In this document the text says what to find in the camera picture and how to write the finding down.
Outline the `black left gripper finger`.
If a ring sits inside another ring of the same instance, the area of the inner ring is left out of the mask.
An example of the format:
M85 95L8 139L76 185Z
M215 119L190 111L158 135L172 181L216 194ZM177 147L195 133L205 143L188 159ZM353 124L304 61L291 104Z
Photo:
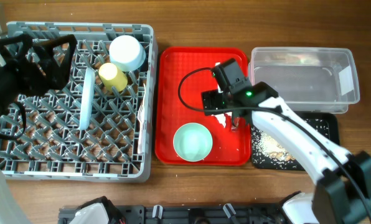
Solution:
M38 64L48 81L68 81L76 46L77 40L73 34L33 45L39 58Z
M28 34L0 39L0 54L5 62L20 60L26 57L32 44L32 37Z

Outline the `white napkin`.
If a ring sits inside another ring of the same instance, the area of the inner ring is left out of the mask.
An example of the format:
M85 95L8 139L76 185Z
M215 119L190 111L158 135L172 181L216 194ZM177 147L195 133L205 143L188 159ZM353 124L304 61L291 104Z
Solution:
M215 115L215 118L223 126L223 128L226 128L226 126L227 126L227 115L225 113L224 114L217 114L217 115Z

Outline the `red snack wrapper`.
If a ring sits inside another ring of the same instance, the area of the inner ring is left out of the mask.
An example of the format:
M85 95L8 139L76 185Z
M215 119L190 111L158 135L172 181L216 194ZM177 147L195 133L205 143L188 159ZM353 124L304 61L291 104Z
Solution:
M239 123L240 123L240 118L239 117L232 116L231 130L232 131L236 131L238 129L238 127L239 127Z

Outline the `green bowl with rice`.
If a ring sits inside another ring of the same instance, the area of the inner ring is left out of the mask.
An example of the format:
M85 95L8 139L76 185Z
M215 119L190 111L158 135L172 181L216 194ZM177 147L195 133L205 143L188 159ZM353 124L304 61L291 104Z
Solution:
M174 134L173 147L176 154L187 162L204 160L213 147L210 131L199 123L182 125Z

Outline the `yellow plastic cup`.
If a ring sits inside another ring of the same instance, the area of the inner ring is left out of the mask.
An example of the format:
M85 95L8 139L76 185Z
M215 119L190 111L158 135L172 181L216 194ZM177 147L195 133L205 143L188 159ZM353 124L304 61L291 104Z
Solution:
M128 85L128 78L115 64L104 63L98 70L100 80L107 91L113 87L117 91L123 91Z

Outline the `pale blue bowl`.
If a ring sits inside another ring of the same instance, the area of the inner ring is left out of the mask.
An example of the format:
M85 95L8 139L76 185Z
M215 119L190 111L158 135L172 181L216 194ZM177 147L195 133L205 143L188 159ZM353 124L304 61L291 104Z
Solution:
M142 66L146 52L140 42L130 35L115 38L109 47L110 62L123 72L132 72Z

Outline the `light blue plate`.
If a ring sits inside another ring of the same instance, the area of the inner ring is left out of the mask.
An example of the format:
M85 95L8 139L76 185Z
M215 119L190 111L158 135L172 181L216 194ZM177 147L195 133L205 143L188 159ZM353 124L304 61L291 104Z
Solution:
M86 130L90 125L94 87L95 72L92 68L87 68L82 89L79 130Z

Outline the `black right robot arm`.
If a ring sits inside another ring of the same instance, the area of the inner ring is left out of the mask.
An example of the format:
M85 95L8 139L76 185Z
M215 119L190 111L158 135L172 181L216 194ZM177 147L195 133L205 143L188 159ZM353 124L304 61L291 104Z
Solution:
M296 193L281 209L290 223L371 220L371 156L353 155L301 119L264 82L252 85L233 58L210 68L220 93L204 101L208 113L232 112L270 135L308 173L311 194Z

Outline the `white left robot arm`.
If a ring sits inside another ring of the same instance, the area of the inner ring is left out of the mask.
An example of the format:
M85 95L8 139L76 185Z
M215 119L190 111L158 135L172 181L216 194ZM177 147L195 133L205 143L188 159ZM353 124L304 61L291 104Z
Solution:
M15 141L26 133L26 109L17 102L18 95L42 96L67 85L76 48L72 34L43 42L34 42L28 34L0 39L0 116L14 104L22 117L21 123L14 123L17 130L0 133L0 139ZM0 169L0 223L28 222Z

